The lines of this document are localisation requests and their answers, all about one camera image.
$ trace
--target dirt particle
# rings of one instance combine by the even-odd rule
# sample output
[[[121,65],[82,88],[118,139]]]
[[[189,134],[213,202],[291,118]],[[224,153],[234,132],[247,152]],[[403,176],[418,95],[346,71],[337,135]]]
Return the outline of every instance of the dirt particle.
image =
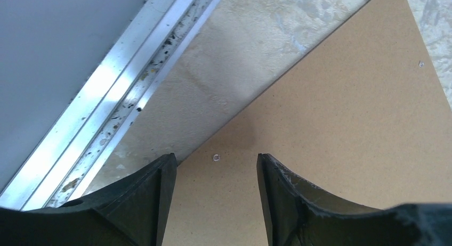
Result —
[[[80,180],[80,178],[76,178],[73,181],[69,182],[68,184],[66,184],[66,186],[64,186],[61,191],[64,193],[66,191],[68,191],[69,189],[74,188],[77,185],[77,182]]]

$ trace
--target metal track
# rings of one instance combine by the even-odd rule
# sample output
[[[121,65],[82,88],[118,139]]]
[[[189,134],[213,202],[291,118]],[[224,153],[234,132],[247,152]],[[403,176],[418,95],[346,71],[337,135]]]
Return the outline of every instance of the metal track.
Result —
[[[148,0],[0,195],[0,206],[58,207],[80,197],[219,1],[175,0],[164,8]],[[156,6],[166,13],[153,27]]]

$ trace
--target black rubber piece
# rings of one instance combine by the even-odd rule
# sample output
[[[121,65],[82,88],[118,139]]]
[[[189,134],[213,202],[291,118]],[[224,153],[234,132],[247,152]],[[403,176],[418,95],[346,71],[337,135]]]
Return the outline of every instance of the black rubber piece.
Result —
[[[60,208],[0,208],[2,245],[161,245],[176,172],[167,154]]]
[[[269,154],[257,177],[270,246],[452,245],[452,204],[378,210],[315,186]]]

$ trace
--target hardboard panel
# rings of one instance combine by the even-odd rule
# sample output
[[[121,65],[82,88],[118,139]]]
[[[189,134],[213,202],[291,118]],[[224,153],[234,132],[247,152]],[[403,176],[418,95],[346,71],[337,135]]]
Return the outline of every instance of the hardboard panel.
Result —
[[[371,0],[179,166],[164,244],[266,245],[258,153],[367,206],[452,202],[451,143],[407,1]]]

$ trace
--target white surface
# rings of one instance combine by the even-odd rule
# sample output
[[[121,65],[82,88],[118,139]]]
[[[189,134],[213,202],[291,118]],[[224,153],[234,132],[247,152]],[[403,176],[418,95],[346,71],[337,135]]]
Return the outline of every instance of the white surface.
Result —
[[[143,1],[0,0],[0,190]]]
[[[367,1],[222,0],[87,193],[183,160]],[[452,104],[452,1],[408,1]]]

